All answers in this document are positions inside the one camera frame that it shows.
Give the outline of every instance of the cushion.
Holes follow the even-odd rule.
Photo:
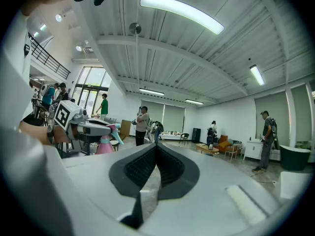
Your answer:
[[[231,145],[231,143],[230,143],[229,141],[224,141],[223,143],[220,143],[220,144],[219,144],[219,146],[220,146],[221,148],[225,148],[226,146],[229,146],[229,145]]]

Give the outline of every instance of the railing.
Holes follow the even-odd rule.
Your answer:
[[[31,39],[31,54],[59,76],[67,79],[70,71],[55,60],[32,35],[29,34],[29,37]]]

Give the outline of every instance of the shoe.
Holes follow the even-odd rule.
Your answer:
[[[255,169],[252,169],[252,172],[259,173],[259,172],[261,172],[261,168],[259,166],[257,166]]]

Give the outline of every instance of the recessed ceiling light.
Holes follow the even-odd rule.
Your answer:
[[[183,2],[176,0],[140,0],[140,5],[142,7],[150,7],[169,11],[186,17],[198,24],[201,24],[216,35],[219,35],[220,32],[224,30],[224,26],[218,21],[208,16],[206,13]]]
[[[158,94],[158,95],[164,95],[163,92],[157,92],[157,91],[147,90],[147,89],[144,89],[144,88],[140,88],[139,90],[142,91],[142,92],[148,92],[148,93],[154,93],[154,94]]]
[[[63,19],[62,15],[60,15],[60,14],[57,14],[57,15],[56,15],[56,20],[57,20],[58,22],[61,22],[62,19]]]
[[[262,78],[262,76],[261,76],[261,74],[260,74],[260,72],[259,72],[257,66],[256,66],[256,65],[252,65],[252,66],[250,67],[250,70],[251,70],[251,72],[253,73],[253,75],[255,76],[255,78],[257,79],[258,83],[259,83],[261,86],[264,85],[265,82],[264,82],[264,80],[263,80],[263,78]]]
[[[203,102],[195,101],[195,100],[186,100],[186,102],[193,103],[193,104],[203,105]]]

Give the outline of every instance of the pink bottle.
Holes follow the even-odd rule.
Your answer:
[[[111,136],[115,137],[116,140],[120,143],[120,144],[124,144],[123,141],[120,139],[119,135],[118,135],[118,129],[120,128],[120,123],[116,123],[116,124],[111,124],[108,125],[106,127],[109,127],[111,129]],[[100,139],[100,143],[98,145],[98,149],[97,149],[97,153],[98,154],[107,154],[107,153],[112,153],[114,152],[114,148],[112,146],[112,144],[110,143],[110,137],[109,135],[105,135],[102,136]]]

